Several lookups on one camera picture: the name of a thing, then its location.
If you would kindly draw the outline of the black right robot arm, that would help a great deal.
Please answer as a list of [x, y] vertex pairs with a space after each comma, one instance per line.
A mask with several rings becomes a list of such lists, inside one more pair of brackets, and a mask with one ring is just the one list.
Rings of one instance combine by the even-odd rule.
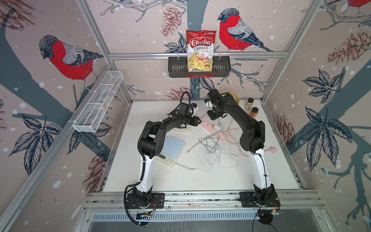
[[249, 152], [254, 173], [255, 202], [259, 206], [281, 206], [274, 184], [271, 182], [264, 159], [265, 124], [249, 116], [229, 93], [219, 93], [217, 89], [208, 92], [205, 102], [211, 107], [207, 114], [211, 120], [230, 115], [240, 126], [242, 135], [239, 143]]

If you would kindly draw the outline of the white charger adapter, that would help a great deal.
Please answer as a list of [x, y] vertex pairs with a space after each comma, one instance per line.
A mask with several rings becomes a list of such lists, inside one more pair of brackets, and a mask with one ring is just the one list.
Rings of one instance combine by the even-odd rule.
[[221, 132], [222, 131], [222, 128], [221, 128], [221, 126], [218, 124], [218, 125], [214, 125], [214, 131], [215, 132]]

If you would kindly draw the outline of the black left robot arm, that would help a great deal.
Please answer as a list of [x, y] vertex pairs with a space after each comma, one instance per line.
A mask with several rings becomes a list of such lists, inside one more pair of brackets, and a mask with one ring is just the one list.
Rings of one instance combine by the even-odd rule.
[[126, 186], [124, 192], [131, 192], [134, 201], [141, 207], [150, 205], [154, 162], [164, 148], [166, 133], [174, 128], [184, 129], [187, 125], [196, 127], [201, 119], [195, 116], [197, 105], [191, 103], [191, 95], [182, 93], [178, 106], [163, 120], [148, 121], [138, 139], [137, 149], [141, 156], [141, 168], [138, 182]]

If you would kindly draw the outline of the pink power strip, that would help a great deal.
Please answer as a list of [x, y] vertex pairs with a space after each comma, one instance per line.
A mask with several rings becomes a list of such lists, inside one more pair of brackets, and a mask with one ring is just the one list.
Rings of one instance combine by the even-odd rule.
[[220, 135], [220, 137], [223, 139], [223, 140], [225, 140], [226, 141], [226, 138], [227, 138], [227, 136], [223, 133], [223, 131], [221, 131], [221, 132], [215, 132], [214, 131], [214, 125], [212, 124], [212, 123], [210, 123], [210, 122], [208, 122], [207, 120], [205, 120], [204, 118], [201, 118], [201, 126], [204, 128], [204, 129], [206, 129], [207, 131], [209, 131], [211, 134], [218, 134], [218, 135]]

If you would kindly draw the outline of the blue-top kitchen scale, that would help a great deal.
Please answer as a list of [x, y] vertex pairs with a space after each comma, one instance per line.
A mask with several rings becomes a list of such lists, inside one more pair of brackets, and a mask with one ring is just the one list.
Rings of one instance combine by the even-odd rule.
[[173, 168], [178, 158], [180, 157], [184, 147], [184, 141], [181, 141], [172, 136], [167, 136], [164, 142], [164, 147], [157, 157], [157, 161]]
[[186, 125], [184, 128], [174, 128], [174, 132], [181, 132], [181, 133], [191, 133], [192, 127], [189, 125]]

